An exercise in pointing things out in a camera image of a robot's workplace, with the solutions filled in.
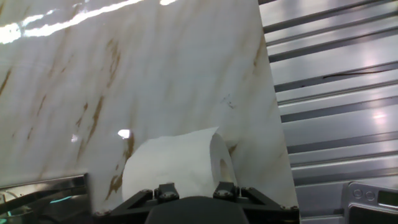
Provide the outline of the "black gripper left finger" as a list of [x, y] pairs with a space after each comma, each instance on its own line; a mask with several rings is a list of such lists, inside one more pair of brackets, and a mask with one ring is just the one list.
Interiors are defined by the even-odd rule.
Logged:
[[113, 210], [95, 212], [93, 218], [147, 218], [156, 206], [180, 198], [174, 183], [160, 184], [156, 189], [138, 191]]

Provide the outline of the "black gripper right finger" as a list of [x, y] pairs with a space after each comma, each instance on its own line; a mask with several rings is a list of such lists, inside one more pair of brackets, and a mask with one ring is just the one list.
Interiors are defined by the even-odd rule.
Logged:
[[238, 187], [232, 182], [220, 182], [213, 198], [239, 205], [248, 218], [300, 218], [298, 206], [279, 205], [254, 187]]

